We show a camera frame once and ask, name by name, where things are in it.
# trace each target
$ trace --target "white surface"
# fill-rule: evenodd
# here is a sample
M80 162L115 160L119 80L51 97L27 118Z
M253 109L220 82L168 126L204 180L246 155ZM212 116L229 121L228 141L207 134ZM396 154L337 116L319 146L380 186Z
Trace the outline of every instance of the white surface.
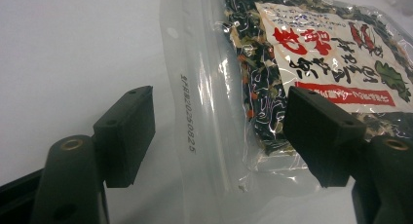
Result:
M374 5L413 31L412 18L385 0L342 1ZM157 133L135 184L106 190L109 214L112 223L183 222L159 3L0 0L0 185L41 168L59 139L92 135L93 123L126 91L152 85ZM348 201L350 189L343 191L303 200L309 205L292 205L285 215L294 218L263 214L260 223L322 223L328 218L320 216L332 214L320 213L323 206L337 205L341 198ZM343 206L346 211L352 208L349 203ZM273 203L263 211L276 208Z

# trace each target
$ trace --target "resealable bag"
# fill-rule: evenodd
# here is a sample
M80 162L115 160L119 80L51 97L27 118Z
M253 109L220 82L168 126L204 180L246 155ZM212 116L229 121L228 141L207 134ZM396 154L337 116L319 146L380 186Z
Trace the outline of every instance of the resealable bag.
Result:
M358 117L367 140L411 137L411 39L377 10L333 0L161 4L186 223L253 223L274 196L320 192L282 132L290 86Z

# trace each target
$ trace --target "white label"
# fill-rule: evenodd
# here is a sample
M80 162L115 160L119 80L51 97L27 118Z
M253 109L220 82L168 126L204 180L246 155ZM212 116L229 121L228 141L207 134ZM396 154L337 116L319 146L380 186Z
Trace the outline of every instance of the white label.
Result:
M298 7L256 6L286 91L314 90L348 112L413 112L413 86L373 26Z

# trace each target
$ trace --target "green leaf illustration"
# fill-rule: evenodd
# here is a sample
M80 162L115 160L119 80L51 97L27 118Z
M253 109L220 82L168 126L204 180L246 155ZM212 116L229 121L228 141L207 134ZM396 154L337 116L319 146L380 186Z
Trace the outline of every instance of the green leaf illustration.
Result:
M403 81L400 73L396 72L394 68L390 67L387 63L383 64L381 61L377 60L374 65L377 73L379 73L382 78L382 83L386 84L392 90L398 92L400 96L406 102L410 101L409 96L411 96L410 91L406 88L406 83Z

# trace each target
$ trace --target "red banner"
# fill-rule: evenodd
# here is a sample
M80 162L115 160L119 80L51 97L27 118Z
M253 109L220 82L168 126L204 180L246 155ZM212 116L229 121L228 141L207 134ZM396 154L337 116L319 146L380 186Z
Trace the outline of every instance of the red banner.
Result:
M295 82L296 87L312 90L336 104L373 104L395 106L387 91L361 90L337 85L318 85Z

